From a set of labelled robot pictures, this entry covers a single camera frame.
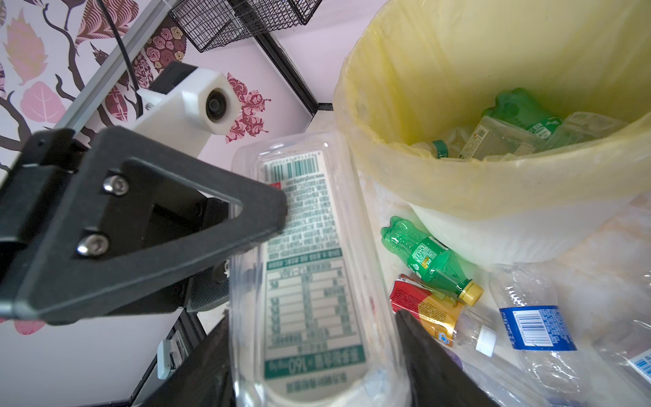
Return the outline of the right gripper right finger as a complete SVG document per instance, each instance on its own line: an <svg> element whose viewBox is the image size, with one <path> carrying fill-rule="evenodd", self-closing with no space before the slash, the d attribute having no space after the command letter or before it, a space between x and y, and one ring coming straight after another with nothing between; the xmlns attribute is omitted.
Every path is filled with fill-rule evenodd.
<svg viewBox="0 0 651 407"><path fill-rule="evenodd" d="M495 406L407 310L395 315L413 406Z"/></svg>

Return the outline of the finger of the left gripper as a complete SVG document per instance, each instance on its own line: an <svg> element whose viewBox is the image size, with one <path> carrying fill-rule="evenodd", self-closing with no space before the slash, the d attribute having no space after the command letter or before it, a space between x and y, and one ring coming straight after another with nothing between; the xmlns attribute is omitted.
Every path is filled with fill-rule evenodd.
<svg viewBox="0 0 651 407"><path fill-rule="evenodd" d="M123 127L37 132L1 186L1 316L171 312L194 276L278 235L279 190Z"/></svg>

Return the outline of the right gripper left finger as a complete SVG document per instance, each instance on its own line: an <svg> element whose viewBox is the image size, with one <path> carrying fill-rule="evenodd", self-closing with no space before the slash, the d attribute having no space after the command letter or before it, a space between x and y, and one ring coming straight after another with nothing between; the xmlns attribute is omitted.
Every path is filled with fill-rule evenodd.
<svg viewBox="0 0 651 407"><path fill-rule="evenodd" d="M145 400L144 405L234 405L228 316L196 347L180 369Z"/></svg>

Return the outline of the clear bottle green cap front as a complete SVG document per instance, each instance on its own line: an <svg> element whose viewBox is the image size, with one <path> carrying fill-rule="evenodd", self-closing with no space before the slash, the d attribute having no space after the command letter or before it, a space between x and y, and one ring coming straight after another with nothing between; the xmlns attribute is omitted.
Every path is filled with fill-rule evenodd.
<svg viewBox="0 0 651 407"><path fill-rule="evenodd" d="M239 406L407 406L409 377L358 173L338 132L239 149L235 173L285 193L282 233L230 262Z"/></svg>

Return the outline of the green bottle yellow cap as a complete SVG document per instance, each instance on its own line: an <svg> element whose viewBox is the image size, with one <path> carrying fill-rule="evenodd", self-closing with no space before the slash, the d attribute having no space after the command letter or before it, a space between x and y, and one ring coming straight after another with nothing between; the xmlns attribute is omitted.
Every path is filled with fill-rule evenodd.
<svg viewBox="0 0 651 407"><path fill-rule="evenodd" d="M524 88L499 93L495 105L484 110L481 116L514 125L543 140L549 139L563 123L558 115L546 110Z"/></svg>

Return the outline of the clear square bottle green cap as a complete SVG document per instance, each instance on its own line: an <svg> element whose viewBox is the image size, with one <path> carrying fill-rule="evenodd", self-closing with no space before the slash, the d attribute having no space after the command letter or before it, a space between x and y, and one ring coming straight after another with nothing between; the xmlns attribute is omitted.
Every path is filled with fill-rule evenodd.
<svg viewBox="0 0 651 407"><path fill-rule="evenodd" d="M491 156L524 156L541 151L544 140L501 120L483 116L461 149L460 159L483 160Z"/></svg>

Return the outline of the blue label bottle gripper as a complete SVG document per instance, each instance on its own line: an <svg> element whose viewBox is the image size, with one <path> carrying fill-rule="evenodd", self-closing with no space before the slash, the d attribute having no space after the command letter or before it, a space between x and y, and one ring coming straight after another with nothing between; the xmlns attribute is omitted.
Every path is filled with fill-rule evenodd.
<svg viewBox="0 0 651 407"><path fill-rule="evenodd" d="M628 123L589 112L576 112L568 116L547 140L544 151L559 149L583 142L592 142L608 137Z"/></svg>

